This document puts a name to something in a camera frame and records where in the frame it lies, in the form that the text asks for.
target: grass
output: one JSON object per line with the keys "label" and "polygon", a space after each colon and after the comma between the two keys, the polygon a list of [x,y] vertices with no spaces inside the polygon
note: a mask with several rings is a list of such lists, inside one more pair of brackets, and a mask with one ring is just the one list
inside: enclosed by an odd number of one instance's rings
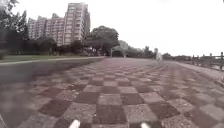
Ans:
{"label": "grass", "polygon": [[60,59],[60,58],[78,58],[81,56],[48,56],[48,55],[6,55],[0,63],[3,62],[18,62],[30,60],[44,60],[44,59]]}

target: railing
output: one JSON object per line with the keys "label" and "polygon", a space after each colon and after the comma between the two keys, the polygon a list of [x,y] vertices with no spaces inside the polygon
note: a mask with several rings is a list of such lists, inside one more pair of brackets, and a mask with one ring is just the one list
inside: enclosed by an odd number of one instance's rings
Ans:
{"label": "railing", "polygon": [[220,69],[223,70],[223,52],[221,52],[220,56],[212,56],[210,53],[210,56],[193,56],[190,58],[188,61],[185,61],[186,63],[201,66],[201,67],[209,67],[209,68],[214,68],[214,69]]}

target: white sky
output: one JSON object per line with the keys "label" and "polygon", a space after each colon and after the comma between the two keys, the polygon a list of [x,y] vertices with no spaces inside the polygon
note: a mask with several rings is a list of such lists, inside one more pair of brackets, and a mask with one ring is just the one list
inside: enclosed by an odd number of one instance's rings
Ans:
{"label": "white sky", "polygon": [[91,29],[115,28],[136,48],[148,45],[172,55],[219,55],[224,51],[223,0],[18,0],[28,16],[64,16],[67,4],[89,5]]}

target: distant building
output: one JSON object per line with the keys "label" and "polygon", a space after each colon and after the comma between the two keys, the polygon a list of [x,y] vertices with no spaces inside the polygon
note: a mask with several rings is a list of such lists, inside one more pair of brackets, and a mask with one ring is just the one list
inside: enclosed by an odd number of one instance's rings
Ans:
{"label": "distant building", "polygon": [[47,18],[38,16],[35,23],[35,39],[45,35],[45,24]]}
{"label": "distant building", "polygon": [[29,37],[52,37],[58,45],[84,40],[90,33],[90,14],[85,3],[69,3],[65,17],[53,13],[51,19],[38,17],[28,21]]}
{"label": "distant building", "polygon": [[90,31],[88,5],[84,3],[69,3],[65,15],[64,43],[73,40],[83,40]]}
{"label": "distant building", "polygon": [[28,20],[28,36],[32,39],[36,38],[36,20],[29,18]]}

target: checkered paving tile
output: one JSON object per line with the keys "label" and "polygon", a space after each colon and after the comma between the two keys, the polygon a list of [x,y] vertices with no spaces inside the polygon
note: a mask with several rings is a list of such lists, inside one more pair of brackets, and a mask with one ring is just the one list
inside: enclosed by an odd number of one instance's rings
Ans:
{"label": "checkered paving tile", "polygon": [[28,85],[0,90],[10,128],[224,128],[224,89],[168,62],[105,59]]}

